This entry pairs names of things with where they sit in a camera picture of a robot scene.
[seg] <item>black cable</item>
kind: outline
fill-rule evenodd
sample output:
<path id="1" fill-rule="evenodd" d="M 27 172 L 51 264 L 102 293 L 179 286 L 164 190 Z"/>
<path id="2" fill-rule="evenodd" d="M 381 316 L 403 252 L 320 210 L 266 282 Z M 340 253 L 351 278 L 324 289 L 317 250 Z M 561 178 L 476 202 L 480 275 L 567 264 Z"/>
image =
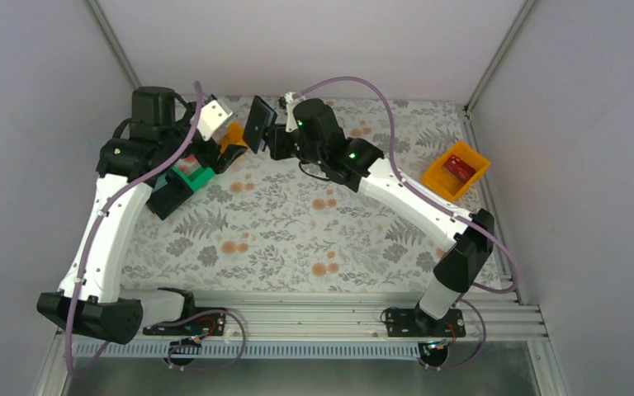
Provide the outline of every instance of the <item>black cable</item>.
<path id="1" fill-rule="evenodd" d="M 116 128 L 115 131 L 113 131 L 113 137 L 119 139 L 122 136 L 122 133 L 125 132 L 125 128 L 127 128 L 127 125 L 130 123 L 130 121 L 132 121 L 132 119 L 127 118 L 124 119 Z"/>
<path id="2" fill-rule="evenodd" d="M 299 169 L 300 169 L 300 170 L 301 170 L 301 171 L 302 171 L 305 175 L 307 175 L 307 176 L 309 176 L 309 177 L 312 177 L 312 178 L 314 178 L 314 179 L 317 179 L 317 180 L 321 180 L 322 182 L 331 182 L 331 180 L 329 180 L 329 179 L 328 179 L 328 178 L 326 178 L 326 177 L 319 177 L 319 176 L 313 175 L 312 173 L 308 173 L 308 172 L 307 172 L 307 171 L 306 171 L 306 170 L 302 167 L 304 164 L 306 164 L 306 163 L 304 163 L 304 162 L 300 161 L 300 162 L 298 162 L 298 163 L 297 163 L 297 167 L 298 167 L 298 168 L 299 168 Z"/>
<path id="3" fill-rule="evenodd" d="M 186 108 L 186 110 L 190 110 L 193 111 L 194 109 L 191 107 L 191 105 L 188 104 L 187 101 L 184 101 L 183 98 L 181 97 L 181 95 L 177 94 L 176 92 L 173 93 L 173 97 L 176 98 L 176 100 L 181 103 L 181 105 L 183 105 L 183 107 Z"/>

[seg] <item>floral pattern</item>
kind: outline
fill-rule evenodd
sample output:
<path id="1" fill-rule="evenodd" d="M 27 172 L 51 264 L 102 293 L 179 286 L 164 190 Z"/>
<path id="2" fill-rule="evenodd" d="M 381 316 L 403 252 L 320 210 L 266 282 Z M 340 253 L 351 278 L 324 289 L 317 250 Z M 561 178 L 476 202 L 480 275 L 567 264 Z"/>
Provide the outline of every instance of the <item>floral pattern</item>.
<path id="1" fill-rule="evenodd" d="M 251 97 L 225 97 L 246 122 Z M 387 151 L 389 124 L 373 100 L 325 100 L 348 136 Z M 277 98 L 267 102 L 278 108 Z M 393 101 L 397 163 L 412 177 L 463 132 L 455 105 Z M 307 172 L 319 169 L 307 166 Z M 458 205 L 480 207 L 475 188 Z M 296 160 L 246 153 L 165 221 L 145 209 L 121 283 L 189 290 L 423 291 L 444 253 L 393 210 L 344 186 L 307 177 Z M 494 258 L 478 282 L 499 287 Z"/>

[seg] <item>red object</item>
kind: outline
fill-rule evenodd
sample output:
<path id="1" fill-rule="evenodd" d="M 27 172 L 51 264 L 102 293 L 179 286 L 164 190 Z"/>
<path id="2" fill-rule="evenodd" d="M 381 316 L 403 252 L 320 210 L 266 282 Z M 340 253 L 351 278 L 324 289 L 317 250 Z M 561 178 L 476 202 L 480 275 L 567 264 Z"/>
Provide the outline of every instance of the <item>red object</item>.
<path id="1" fill-rule="evenodd" d="M 466 183 L 475 175 L 475 169 L 455 154 L 451 154 L 451 157 L 448 157 L 446 162 L 443 163 L 443 167 L 463 183 Z"/>

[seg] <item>white wall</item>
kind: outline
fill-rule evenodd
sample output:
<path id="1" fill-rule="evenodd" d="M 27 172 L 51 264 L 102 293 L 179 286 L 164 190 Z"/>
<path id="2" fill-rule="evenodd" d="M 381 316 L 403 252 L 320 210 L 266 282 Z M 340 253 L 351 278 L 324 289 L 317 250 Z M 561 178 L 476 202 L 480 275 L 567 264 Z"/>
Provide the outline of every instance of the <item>white wall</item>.
<path id="1" fill-rule="evenodd" d="M 129 95 L 83 2 L 0 2 L 0 395 L 40 372 L 54 325 L 35 303 L 69 267 Z"/>
<path id="2" fill-rule="evenodd" d="M 344 74 L 465 103 L 523 0 L 101 0 L 143 84 L 272 95 Z M 341 83 L 324 97 L 374 97 Z"/>
<path id="3" fill-rule="evenodd" d="M 473 114 L 571 393 L 634 394 L 634 2 L 541 1 Z"/>

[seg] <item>orange bin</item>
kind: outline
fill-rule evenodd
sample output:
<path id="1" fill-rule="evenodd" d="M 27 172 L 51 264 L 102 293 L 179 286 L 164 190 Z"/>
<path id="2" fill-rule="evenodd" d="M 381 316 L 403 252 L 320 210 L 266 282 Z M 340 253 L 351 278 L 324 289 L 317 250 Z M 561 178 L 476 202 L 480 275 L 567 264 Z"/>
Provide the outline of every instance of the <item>orange bin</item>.
<path id="1" fill-rule="evenodd" d="M 452 156 L 458 156 L 475 169 L 475 174 L 463 182 L 453 176 L 443 164 Z M 473 183 L 480 180 L 482 175 L 490 167 L 490 160 L 481 156 L 465 142 L 456 142 L 448 151 L 431 164 L 431 167 L 422 176 L 422 184 L 435 192 L 443 199 L 454 202 L 460 199 L 468 191 Z"/>

